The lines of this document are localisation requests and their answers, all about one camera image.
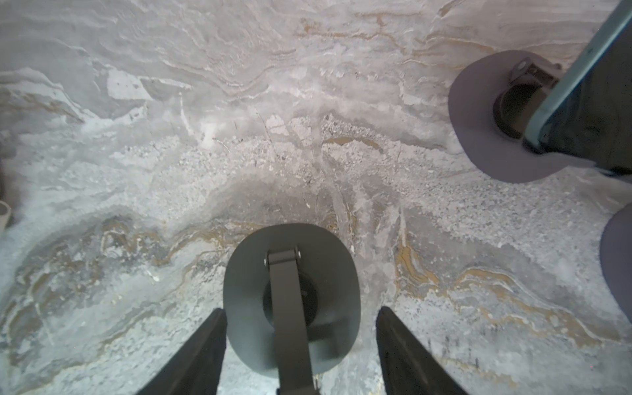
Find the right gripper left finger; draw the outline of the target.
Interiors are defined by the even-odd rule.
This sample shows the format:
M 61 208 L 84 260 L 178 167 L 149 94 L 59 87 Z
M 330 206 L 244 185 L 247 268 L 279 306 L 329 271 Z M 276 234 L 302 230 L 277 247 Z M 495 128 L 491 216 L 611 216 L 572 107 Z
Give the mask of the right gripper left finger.
M 138 393 L 215 394 L 222 373 L 226 331 L 225 311 L 214 309 L 158 374 Z

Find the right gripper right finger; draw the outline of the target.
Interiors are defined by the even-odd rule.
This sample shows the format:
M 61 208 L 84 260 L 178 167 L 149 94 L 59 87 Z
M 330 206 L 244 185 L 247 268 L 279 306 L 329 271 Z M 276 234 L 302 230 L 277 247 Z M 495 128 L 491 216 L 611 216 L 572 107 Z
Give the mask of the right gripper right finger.
M 467 395 L 387 306 L 376 319 L 376 341 L 387 395 Z

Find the phone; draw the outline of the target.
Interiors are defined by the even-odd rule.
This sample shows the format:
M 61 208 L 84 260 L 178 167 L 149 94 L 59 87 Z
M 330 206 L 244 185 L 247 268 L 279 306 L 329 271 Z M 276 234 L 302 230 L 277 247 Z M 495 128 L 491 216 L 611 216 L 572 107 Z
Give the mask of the phone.
M 530 119 L 526 142 L 540 153 L 631 173 L 631 3 L 620 2 Z

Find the dark grey phone stand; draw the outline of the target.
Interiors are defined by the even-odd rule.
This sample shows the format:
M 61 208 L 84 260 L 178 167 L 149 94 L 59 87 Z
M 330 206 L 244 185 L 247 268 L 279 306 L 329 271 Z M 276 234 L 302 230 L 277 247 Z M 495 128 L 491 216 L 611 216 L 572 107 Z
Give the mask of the dark grey phone stand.
M 243 239 L 223 286 L 227 337 L 279 394 L 317 394 L 314 377 L 338 365 L 360 329 L 360 284 L 347 247 L 311 224 L 272 225 Z

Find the grey far-right phone stand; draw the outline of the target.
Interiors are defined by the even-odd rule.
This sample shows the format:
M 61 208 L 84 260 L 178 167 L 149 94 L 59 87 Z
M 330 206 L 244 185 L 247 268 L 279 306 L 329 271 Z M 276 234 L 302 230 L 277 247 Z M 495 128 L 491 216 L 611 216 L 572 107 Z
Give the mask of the grey far-right phone stand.
M 537 154 L 498 128 L 494 103 L 510 88 L 510 72 L 527 57 L 552 64 L 528 51 L 502 51 L 467 66 L 450 87 L 449 118 L 468 159 L 492 179 L 512 184 L 545 179 L 566 167 L 593 168 L 591 161 L 565 154 Z

